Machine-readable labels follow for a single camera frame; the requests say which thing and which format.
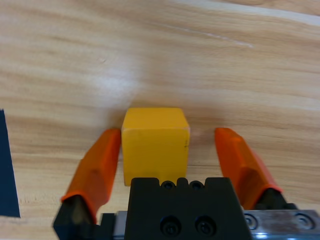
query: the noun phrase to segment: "yellow block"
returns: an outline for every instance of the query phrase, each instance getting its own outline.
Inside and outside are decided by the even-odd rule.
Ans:
[[[129,108],[122,125],[124,184],[186,177],[190,128],[180,108]]]

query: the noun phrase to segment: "metal plate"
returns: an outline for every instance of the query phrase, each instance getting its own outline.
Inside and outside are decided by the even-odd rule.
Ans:
[[[250,210],[243,213],[256,240],[320,240],[320,217],[314,210]],[[126,219],[126,211],[118,212],[113,239],[125,238]]]

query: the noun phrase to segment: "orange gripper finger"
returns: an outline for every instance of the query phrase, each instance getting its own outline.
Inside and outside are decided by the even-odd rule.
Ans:
[[[61,201],[80,195],[94,224],[98,209],[110,198],[121,145],[120,129],[106,130],[81,160]]]
[[[282,192],[262,160],[236,132],[216,128],[215,146],[222,174],[230,178],[245,210],[254,209],[266,189]]]

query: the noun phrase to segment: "wood grain surface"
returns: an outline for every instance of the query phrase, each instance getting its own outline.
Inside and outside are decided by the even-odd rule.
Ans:
[[[1,0],[0,108],[21,219],[51,240],[82,156],[129,107],[180,107],[188,179],[221,176],[214,129],[241,134],[284,195],[320,212],[319,0]],[[111,201],[125,210],[122,157]]]

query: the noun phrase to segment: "black object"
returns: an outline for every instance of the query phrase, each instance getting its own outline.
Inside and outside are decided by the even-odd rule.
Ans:
[[[207,178],[204,187],[185,178],[172,184],[132,180],[125,240],[252,239],[229,178]]]
[[[76,195],[62,203],[53,228],[60,240],[113,240],[114,224],[113,213],[104,213],[101,224],[94,224],[85,201]]]
[[[264,191],[258,202],[255,210],[297,210],[294,203],[287,203],[281,192],[268,188]]]
[[[20,218],[5,112],[0,110],[0,215]]]

